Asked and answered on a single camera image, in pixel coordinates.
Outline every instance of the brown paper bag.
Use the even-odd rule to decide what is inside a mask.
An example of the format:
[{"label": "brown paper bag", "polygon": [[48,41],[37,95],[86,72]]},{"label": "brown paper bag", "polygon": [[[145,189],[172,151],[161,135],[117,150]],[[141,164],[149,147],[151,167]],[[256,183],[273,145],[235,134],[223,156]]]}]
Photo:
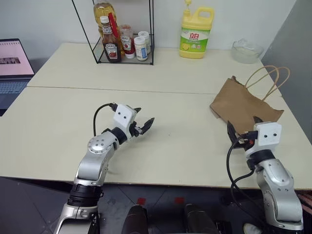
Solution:
[{"label": "brown paper bag", "polygon": [[[255,83],[247,86],[249,80],[263,68],[273,68],[273,70],[268,72],[265,76],[261,77]],[[274,89],[279,79],[280,69],[286,69],[288,71],[288,76],[278,87]],[[265,97],[260,100],[259,98],[253,96],[248,91],[248,88],[255,85],[272,72],[276,72],[276,79],[274,81],[274,85],[271,87]],[[210,108],[225,122],[230,121],[235,127],[236,131],[240,134],[244,133],[245,131],[252,131],[254,129],[254,116],[259,117],[263,121],[276,122],[284,111],[273,109],[266,102],[264,102],[264,100],[281,85],[283,85],[289,78],[289,75],[290,71],[287,67],[277,68],[275,66],[268,65],[255,71],[249,77],[245,85],[242,85],[236,81],[236,78],[232,76],[231,79],[226,80],[220,92],[211,103]]]}]

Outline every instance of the bottle label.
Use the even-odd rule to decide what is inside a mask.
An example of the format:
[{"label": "bottle label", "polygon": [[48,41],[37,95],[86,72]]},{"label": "bottle label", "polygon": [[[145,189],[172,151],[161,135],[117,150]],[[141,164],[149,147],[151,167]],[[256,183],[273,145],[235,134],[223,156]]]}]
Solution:
[{"label": "bottle label", "polygon": [[117,46],[115,44],[110,44],[110,43],[106,44],[105,50],[110,59],[117,59]]},{"label": "bottle label", "polygon": [[112,33],[112,28],[111,28],[111,26],[102,27],[102,29],[103,29],[103,33],[104,33],[104,34],[111,34],[111,33]]},{"label": "bottle label", "polygon": [[136,56],[139,59],[145,59],[147,57],[146,48],[145,47],[136,48]]},{"label": "bottle label", "polygon": [[123,49],[130,51],[131,50],[131,38],[128,36],[121,36],[120,39],[121,39]]},{"label": "bottle label", "polygon": [[182,28],[180,50],[205,52],[210,30],[193,30]]}]

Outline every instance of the gray floor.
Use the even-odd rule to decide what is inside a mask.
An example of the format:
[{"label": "gray floor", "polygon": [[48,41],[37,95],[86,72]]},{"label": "gray floor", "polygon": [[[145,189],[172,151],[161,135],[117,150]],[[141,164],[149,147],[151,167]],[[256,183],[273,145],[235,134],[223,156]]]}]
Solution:
[{"label": "gray floor", "polygon": [[[0,233],[51,234],[68,194],[0,178]],[[225,206],[221,198],[228,190],[195,187],[105,185],[99,201],[101,233],[121,233],[129,209],[137,203],[148,211],[150,234],[184,232],[183,207],[194,203],[213,220],[230,221],[233,233],[251,219],[235,205]]]}]

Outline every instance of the table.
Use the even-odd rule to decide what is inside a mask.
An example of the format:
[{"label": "table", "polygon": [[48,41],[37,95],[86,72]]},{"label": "table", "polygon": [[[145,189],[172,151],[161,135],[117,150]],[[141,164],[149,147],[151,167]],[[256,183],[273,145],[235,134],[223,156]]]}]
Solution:
[{"label": "table", "polygon": [[[121,145],[110,161],[106,182],[229,187],[226,124],[209,109],[215,94],[27,87],[0,121],[0,176],[72,181],[93,136],[95,109],[107,102],[141,107],[136,121],[155,117],[145,135]],[[267,102],[285,112],[275,156],[291,171],[297,189],[307,179],[312,146],[281,97]],[[97,132],[112,127],[113,112],[103,109]],[[243,151],[234,150],[231,171],[247,173]],[[258,188],[255,177],[239,182]]]},{"label": "table", "polygon": [[[96,64],[89,45],[64,43],[28,83],[32,87],[88,88],[127,91],[217,94],[232,75],[245,83],[262,67],[243,64],[229,50],[208,50],[204,59],[181,58],[177,49],[156,48],[155,64]],[[257,76],[265,75],[263,69]],[[250,88],[265,95],[273,85],[267,77]],[[280,97],[277,90],[272,96]]]}]

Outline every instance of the robotic arm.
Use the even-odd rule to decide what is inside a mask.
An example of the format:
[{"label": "robotic arm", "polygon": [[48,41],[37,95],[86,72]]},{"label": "robotic arm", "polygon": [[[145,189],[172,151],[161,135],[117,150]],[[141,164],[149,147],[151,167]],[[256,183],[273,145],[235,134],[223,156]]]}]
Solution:
[{"label": "robotic arm", "polygon": [[98,200],[103,196],[101,189],[109,160],[115,150],[132,137],[147,132],[154,122],[148,120],[142,128],[134,121],[141,108],[110,104],[115,111],[112,130],[106,129],[88,143],[85,157],[78,167],[68,202],[64,205],[54,234],[99,233]]},{"label": "robotic arm", "polygon": [[[293,176],[272,153],[280,141],[281,130],[276,122],[256,123],[254,131],[242,135],[244,143],[235,148],[244,148],[249,168],[255,168],[266,222],[275,232],[299,233],[303,230],[302,208],[293,189]],[[237,140],[229,122],[228,134],[232,142]]]}]

